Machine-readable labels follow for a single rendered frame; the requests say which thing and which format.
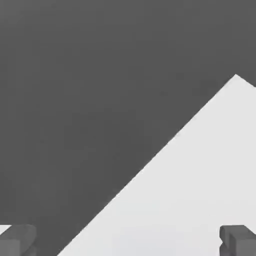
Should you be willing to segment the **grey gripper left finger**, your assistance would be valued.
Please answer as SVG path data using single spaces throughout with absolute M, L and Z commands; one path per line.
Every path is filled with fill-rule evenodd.
M 31 224 L 12 225 L 0 234 L 0 256 L 37 256 L 37 229 Z

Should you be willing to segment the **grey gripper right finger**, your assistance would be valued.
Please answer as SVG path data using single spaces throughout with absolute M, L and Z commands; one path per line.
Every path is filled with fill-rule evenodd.
M 219 256 L 256 256 L 256 234 L 245 225 L 222 225 Z

